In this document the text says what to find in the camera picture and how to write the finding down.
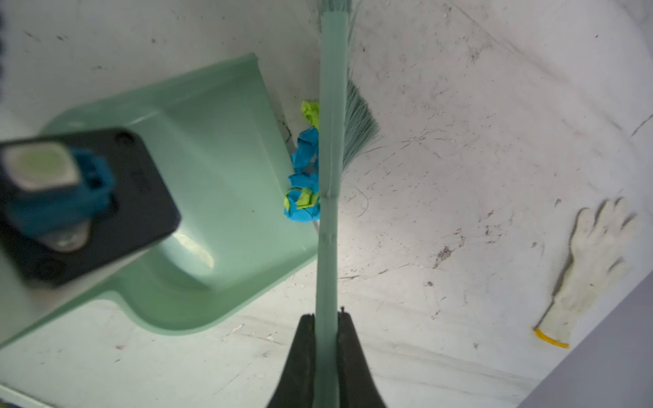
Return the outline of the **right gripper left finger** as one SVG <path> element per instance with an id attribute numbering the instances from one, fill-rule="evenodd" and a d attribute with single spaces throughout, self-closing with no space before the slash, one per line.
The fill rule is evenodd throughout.
<path id="1" fill-rule="evenodd" d="M 268 408 L 311 408 L 316 374 L 315 317 L 304 314 Z"/>

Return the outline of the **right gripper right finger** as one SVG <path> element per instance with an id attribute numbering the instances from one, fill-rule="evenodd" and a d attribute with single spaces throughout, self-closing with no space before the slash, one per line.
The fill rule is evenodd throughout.
<path id="1" fill-rule="evenodd" d="M 344 408 L 386 408 L 374 383 L 352 317 L 338 313 L 337 367 L 339 406 Z"/>

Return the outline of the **green hand brush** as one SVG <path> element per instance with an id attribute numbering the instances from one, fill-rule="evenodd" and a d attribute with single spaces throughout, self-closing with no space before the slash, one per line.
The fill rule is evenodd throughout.
<path id="1" fill-rule="evenodd" d="M 338 203 L 343 172 L 376 138 L 379 124 L 350 74 L 357 10 L 352 1 L 319 1 L 321 30 L 319 193 L 316 275 L 316 377 L 313 405 L 337 407 Z"/>

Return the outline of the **green plastic dustpan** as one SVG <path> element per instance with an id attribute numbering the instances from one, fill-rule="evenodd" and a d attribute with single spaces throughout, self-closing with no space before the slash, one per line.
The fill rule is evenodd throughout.
<path id="1" fill-rule="evenodd" d="M 99 299 L 148 331 L 197 333 L 315 259 L 315 227 L 284 214 L 294 167 L 256 55 L 80 105 L 38 135 L 1 144 L 110 127 L 144 140 L 180 226 L 56 288 L 20 280 L 1 247 L 3 346 Z"/>

